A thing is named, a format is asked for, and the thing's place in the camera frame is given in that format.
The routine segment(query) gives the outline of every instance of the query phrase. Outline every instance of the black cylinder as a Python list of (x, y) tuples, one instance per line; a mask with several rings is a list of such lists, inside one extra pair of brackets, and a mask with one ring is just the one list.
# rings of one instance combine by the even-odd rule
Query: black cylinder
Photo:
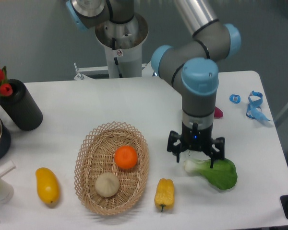
[(13, 93), (7, 97), (0, 96), (1, 107), (21, 130), (37, 128), (43, 121), (43, 114), (28, 89), (16, 79), (10, 79), (9, 84)]

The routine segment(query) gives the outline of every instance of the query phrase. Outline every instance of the orange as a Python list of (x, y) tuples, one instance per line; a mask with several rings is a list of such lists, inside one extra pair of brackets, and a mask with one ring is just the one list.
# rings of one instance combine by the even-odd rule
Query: orange
[(116, 150), (114, 161), (120, 168), (130, 169), (136, 165), (138, 155), (133, 147), (124, 145)]

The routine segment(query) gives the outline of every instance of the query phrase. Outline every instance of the bok choy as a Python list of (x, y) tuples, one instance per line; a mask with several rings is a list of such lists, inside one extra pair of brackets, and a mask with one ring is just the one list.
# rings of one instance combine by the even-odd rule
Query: bok choy
[(221, 190), (230, 189), (237, 182), (236, 167), (228, 159), (214, 161), (213, 168), (210, 168), (211, 160), (201, 161), (198, 159), (187, 159), (184, 162), (184, 170), (188, 173), (199, 173), (208, 182)]

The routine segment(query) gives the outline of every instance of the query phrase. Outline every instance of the pepper stem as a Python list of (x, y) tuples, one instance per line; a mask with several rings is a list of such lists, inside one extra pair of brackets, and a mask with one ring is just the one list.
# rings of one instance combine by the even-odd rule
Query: pepper stem
[(166, 206), (166, 205), (160, 205), (161, 206), (161, 212), (163, 212), (163, 208)]

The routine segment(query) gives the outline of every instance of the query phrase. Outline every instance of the yellow bell pepper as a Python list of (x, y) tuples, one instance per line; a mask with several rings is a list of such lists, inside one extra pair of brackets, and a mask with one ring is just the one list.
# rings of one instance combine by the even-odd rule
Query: yellow bell pepper
[(171, 209), (174, 206), (174, 183), (171, 179), (160, 179), (156, 195), (155, 195), (155, 206), (161, 209)]

